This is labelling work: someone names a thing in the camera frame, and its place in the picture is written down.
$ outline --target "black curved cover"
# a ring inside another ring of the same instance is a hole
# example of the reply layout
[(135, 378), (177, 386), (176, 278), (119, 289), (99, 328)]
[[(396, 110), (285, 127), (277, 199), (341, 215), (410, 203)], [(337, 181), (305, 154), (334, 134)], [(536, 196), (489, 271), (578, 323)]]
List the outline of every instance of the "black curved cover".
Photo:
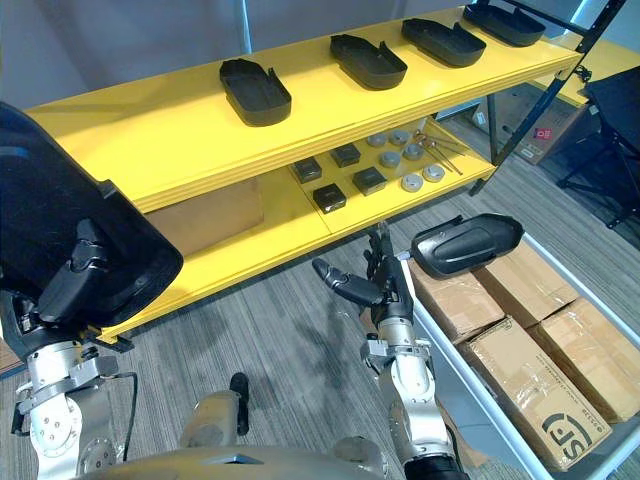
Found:
[(418, 233), (411, 255), (433, 278), (448, 278), (479, 268), (518, 246), (522, 225), (511, 217), (484, 213), (461, 216)]
[(515, 47), (533, 45), (544, 25), (516, 8), (513, 13), (493, 5), (474, 3), (464, 7), (464, 18)]
[(402, 35), (418, 48), (454, 67), (473, 65), (487, 44), (456, 22), (453, 28), (421, 18), (402, 22)]
[(167, 288), (180, 253), (111, 182), (91, 178), (31, 118), (0, 102), (0, 292), (37, 300), (69, 260), (83, 219), (104, 233), (109, 273), (78, 322), (117, 325)]
[(227, 60), (220, 67), (220, 81), (229, 103), (248, 125), (273, 125), (291, 113), (291, 94), (273, 68), (267, 74), (255, 62)]
[(369, 88), (385, 90), (398, 85), (407, 65), (384, 42), (376, 48), (364, 38), (333, 35), (331, 53), (340, 66), (357, 82)]

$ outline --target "metal shelf frame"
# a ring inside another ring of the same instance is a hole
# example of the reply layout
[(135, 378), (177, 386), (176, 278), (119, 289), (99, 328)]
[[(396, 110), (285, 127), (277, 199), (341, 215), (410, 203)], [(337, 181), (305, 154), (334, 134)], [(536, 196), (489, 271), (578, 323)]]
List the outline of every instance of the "metal shelf frame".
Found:
[[(582, 40), (575, 48), (575, 51), (582, 55), (580, 61), (568, 72), (559, 72), (553, 79), (551, 84), (542, 93), (536, 104), (531, 108), (527, 116), (522, 120), (518, 128), (513, 132), (507, 143), (498, 149), (498, 141), (496, 138), (496, 115), (495, 115), (495, 96), (494, 94), (487, 95), (487, 116), (489, 122), (489, 144), (491, 151), (491, 164), (496, 167), (496, 170), (504, 163), (507, 157), (518, 146), (520, 141), (524, 138), (527, 132), (533, 127), (534, 123), (540, 118), (540, 115), (551, 105), (551, 102), (556, 97), (560, 89), (569, 80), (571, 75), (574, 75), (576, 69), (582, 64), (584, 57), (589, 53), (591, 48), (595, 45), (598, 39), (602, 36), (605, 29), (616, 17), (620, 9), (626, 3), (626, 0), (609, 0), (603, 6), (602, 10), (598, 14), (593, 24), (589, 28), (581, 27), (572, 22), (567, 22), (555, 15), (551, 15), (535, 7), (532, 7), (526, 3), (517, 0), (503, 0), (504, 2), (527, 11), (537, 17), (540, 17), (548, 22), (559, 25), (561, 27), (570, 30), (582, 37)], [(490, 0), (478, 0), (477, 3), (482, 5), (488, 5)], [(473, 188), (470, 190), (470, 195), (476, 195), (480, 192), (489, 180), (477, 180)]]

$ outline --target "silver cylinder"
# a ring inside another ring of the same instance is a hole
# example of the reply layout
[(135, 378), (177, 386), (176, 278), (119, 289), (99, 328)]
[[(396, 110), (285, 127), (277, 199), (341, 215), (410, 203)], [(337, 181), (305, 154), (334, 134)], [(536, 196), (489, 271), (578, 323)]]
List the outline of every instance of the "silver cylinder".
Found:
[(80, 342), (59, 342), (42, 347), (27, 357), (33, 391), (69, 376), (71, 367), (82, 361)]
[(392, 346), (413, 346), (416, 336), (410, 321), (400, 317), (391, 317), (378, 324), (381, 340), (386, 340)]

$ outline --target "black logo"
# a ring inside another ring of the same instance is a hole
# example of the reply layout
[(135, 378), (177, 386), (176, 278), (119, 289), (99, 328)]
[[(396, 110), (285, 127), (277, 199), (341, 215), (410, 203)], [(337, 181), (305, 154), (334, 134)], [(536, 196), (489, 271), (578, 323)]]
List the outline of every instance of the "black logo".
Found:
[(549, 415), (542, 422), (542, 429), (551, 435), (553, 441), (560, 447), (569, 442), (562, 451), (570, 460), (578, 458), (593, 443), (582, 425), (575, 418), (564, 413)]

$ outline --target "black metal pole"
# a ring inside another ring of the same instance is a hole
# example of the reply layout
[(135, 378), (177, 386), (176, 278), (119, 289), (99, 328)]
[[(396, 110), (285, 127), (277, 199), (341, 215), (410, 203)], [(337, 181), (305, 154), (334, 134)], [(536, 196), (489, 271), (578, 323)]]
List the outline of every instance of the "black metal pole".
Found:
[(526, 3), (518, 2), (517, 0), (503, 0), (505, 3), (509, 3), (513, 6), (518, 7), (521, 10), (525, 10), (529, 13), (533, 13), (535, 16), (544, 18), (545, 20), (554, 23), (556, 25), (560, 25), (561, 27), (566, 28), (567, 30), (571, 30), (572, 32), (577, 33), (578, 35), (585, 36), (589, 33), (589, 30), (581, 27), (580, 25), (576, 25), (575, 23), (567, 22), (560, 17), (556, 17), (555, 15), (551, 15), (550, 13), (543, 12), (542, 10), (538, 10), (537, 8), (531, 7)]
[(496, 135), (496, 98), (493, 93), (487, 95), (487, 116), (489, 117), (487, 120), (489, 122), (490, 158), (491, 164), (495, 165), (494, 162), (498, 156), (498, 139)]
[[(602, 11), (600, 12), (600, 15), (598, 15), (598, 18), (596, 18), (595, 22), (593, 22), (593, 25), (591, 25), (591, 28), (589, 28), (588, 33), (576, 48), (577, 52), (583, 54), (582, 59), (580, 59), (580, 62), (578, 62), (576, 67), (580, 65), (580, 63), (584, 59), (584, 56), (587, 53), (589, 53), (589, 51), (591, 50), (593, 45), (596, 43), (598, 38), (600, 38), (600, 35), (602, 35), (604, 30), (609, 26), (609, 24), (614, 19), (616, 14), (620, 11), (625, 1), (626, 0), (609, 0), (607, 4), (604, 6)], [(492, 163), (496, 167), (496, 169), (500, 168), (500, 166), (505, 161), (505, 159), (511, 154), (511, 152), (513, 152), (516, 146), (518, 146), (520, 141), (524, 138), (524, 136), (531, 129), (531, 127), (533, 127), (533, 124), (538, 120), (538, 118), (540, 118), (540, 115), (542, 115), (542, 113), (551, 104), (551, 102), (553, 101), (555, 96), (558, 94), (560, 89), (567, 82), (569, 77), (573, 75), (573, 71), (575, 70), (576, 67), (574, 67), (573, 70), (571, 70), (571, 74), (566, 75), (564, 79), (561, 80), (559, 78), (555, 78), (551, 82), (551, 85), (549, 85), (549, 87), (540, 96), (540, 98), (538, 99), (536, 104), (533, 106), (531, 111), (527, 114), (525, 119), (520, 123), (516, 131), (513, 132), (513, 135), (511, 135), (511, 137), (509, 138), (505, 146), (502, 148), (502, 150), (500, 150), (500, 152), (495, 157), (495, 159), (492, 159)], [(469, 194), (470, 195), (477, 194), (480, 190), (482, 190), (482, 188), (486, 183), (487, 182), (485, 180), (476, 181), (475, 185), (473, 186)]]

